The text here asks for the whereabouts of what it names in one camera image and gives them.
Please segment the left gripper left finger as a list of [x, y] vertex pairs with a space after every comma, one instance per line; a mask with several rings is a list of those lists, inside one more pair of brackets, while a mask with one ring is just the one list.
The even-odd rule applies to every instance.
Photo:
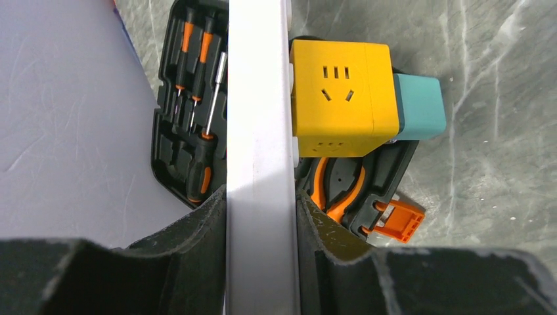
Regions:
[[225, 299], [226, 187], [162, 230], [116, 253], [127, 258], [114, 314], [221, 314]]

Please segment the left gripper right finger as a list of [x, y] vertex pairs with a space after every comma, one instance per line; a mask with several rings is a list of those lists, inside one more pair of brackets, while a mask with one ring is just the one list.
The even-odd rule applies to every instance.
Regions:
[[302, 314], [382, 314], [374, 247], [354, 236], [300, 191], [296, 195]]

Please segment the white power strip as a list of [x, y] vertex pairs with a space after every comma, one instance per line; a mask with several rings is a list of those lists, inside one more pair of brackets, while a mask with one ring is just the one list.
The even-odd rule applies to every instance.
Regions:
[[289, 1], [229, 3], [227, 314], [299, 314]]

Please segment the black tool case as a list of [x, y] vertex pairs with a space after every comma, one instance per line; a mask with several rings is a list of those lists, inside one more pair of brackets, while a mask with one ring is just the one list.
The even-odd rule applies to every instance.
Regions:
[[[196, 208], [226, 182], [227, 50], [226, 1], [176, 1], [168, 20], [152, 132], [151, 166], [156, 179]], [[365, 239], [372, 232], [408, 242], [425, 212], [395, 195], [417, 141], [384, 144], [362, 162], [367, 175], [343, 227]], [[295, 170], [295, 185], [307, 191], [311, 162]]]

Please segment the yellow cube adapter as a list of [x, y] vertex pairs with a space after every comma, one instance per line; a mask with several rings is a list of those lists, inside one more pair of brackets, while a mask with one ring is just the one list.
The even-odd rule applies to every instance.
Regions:
[[387, 45], [295, 39], [290, 61], [300, 157], [363, 157], [399, 133]]

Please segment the teal small plug adapter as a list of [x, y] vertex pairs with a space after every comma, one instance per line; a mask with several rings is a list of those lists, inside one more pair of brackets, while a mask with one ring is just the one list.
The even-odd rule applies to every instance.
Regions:
[[439, 79], [421, 75], [393, 75], [399, 133], [395, 140], [430, 140], [445, 132], [447, 118]]

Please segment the orange handled pliers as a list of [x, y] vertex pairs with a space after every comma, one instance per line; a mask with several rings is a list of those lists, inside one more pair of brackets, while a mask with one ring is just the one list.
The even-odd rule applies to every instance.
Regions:
[[311, 162], [307, 193], [319, 210], [340, 224], [363, 191], [362, 159], [318, 157]]

